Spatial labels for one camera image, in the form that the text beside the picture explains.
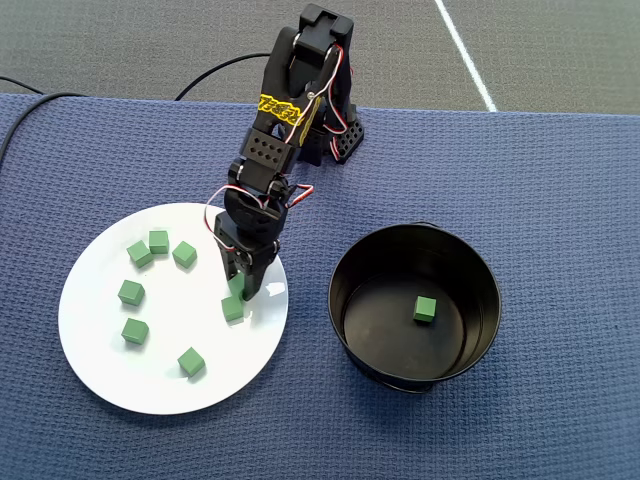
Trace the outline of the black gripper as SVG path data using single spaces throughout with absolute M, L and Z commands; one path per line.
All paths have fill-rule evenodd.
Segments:
M 281 215 L 267 213 L 241 214 L 240 222 L 223 211 L 215 217 L 214 239 L 221 248 L 227 281 L 244 273 L 243 299 L 251 300 L 260 290 L 266 269 L 280 248 Z M 244 252 L 251 261 L 244 266 Z

